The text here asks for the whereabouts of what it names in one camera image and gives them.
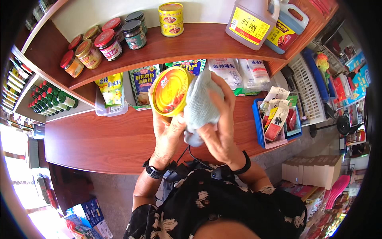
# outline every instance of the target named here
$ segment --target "plastic jug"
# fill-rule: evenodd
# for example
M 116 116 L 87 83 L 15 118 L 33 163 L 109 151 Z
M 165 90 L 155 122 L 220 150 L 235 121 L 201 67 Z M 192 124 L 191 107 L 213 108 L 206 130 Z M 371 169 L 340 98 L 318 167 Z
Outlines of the plastic jug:
M 268 0 L 236 0 L 225 32 L 233 39 L 259 50 L 270 31 L 276 25 L 279 2 L 273 0 L 274 12 L 268 12 Z
M 269 4 L 269 12 L 273 12 L 275 7 Z M 295 18 L 288 10 L 293 9 L 300 14 L 303 19 Z M 293 41 L 303 33 L 309 22 L 308 16 L 293 4 L 280 3 L 280 16 L 278 17 L 276 26 L 273 27 L 265 45 L 279 54 L 284 54 L 285 50 L 293 43 Z

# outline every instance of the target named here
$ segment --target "yellow seasoning bag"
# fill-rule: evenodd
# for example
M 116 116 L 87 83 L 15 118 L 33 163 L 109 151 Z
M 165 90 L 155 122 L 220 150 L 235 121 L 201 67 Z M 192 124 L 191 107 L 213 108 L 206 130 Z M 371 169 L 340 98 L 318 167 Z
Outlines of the yellow seasoning bag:
M 106 105 L 122 104 L 122 78 L 123 72 L 95 81 L 105 99 Z

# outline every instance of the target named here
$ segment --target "yellow can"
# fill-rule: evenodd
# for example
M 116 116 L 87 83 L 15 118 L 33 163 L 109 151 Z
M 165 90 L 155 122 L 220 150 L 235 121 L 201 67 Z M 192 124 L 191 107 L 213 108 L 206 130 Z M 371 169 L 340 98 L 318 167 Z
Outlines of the yellow can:
M 163 36 L 174 37 L 183 33 L 183 22 L 175 25 L 160 24 L 160 32 Z
M 167 117 L 183 112 L 188 86 L 194 77 L 181 67 L 170 67 L 163 71 L 155 80 L 152 93 L 154 109 Z
M 180 3 L 165 3 L 159 6 L 159 22 L 163 25 L 175 25 L 183 22 L 183 5 Z

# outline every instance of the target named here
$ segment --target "wooden counter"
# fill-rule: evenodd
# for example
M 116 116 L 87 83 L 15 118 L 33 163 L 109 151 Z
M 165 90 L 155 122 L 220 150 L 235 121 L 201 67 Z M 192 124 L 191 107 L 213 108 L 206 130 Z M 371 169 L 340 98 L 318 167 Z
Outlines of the wooden counter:
M 257 143 L 252 113 L 253 100 L 265 95 L 266 92 L 262 92 L 258 96 L 236 97 L 234 140 L 249 156 L 272 150 L 263 149 Z M 129 108 L 126 114 L 115 117 L 99 117 L 93 111 L 52 121 L 45 126 L 46 161 L 75 169 L 139 174 L 154 148 L 151 110 L 138 112 Z M 182 143 L 174 160 L 185 148 L 186 144 Z M 191 148 L 191 152 L 197 158 L 217 163 L 205 145 Z M 181 161 L 191 159 L 187 152 Z

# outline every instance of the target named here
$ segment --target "sleeve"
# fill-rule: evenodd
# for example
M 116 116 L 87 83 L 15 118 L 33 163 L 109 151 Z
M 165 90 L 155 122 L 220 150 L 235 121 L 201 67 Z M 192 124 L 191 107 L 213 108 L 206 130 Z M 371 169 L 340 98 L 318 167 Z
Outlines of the sleeve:
M 137 207 L 131 214 L 123 239 L 150 238 L 157 210 L 157 206 L 152 204 Z
M 300 197 L 273 186 L 265 186 L 260 193 L 268 194 L 284 215 L 286 238 L 299 238 L 306 226 L 307 211 Z

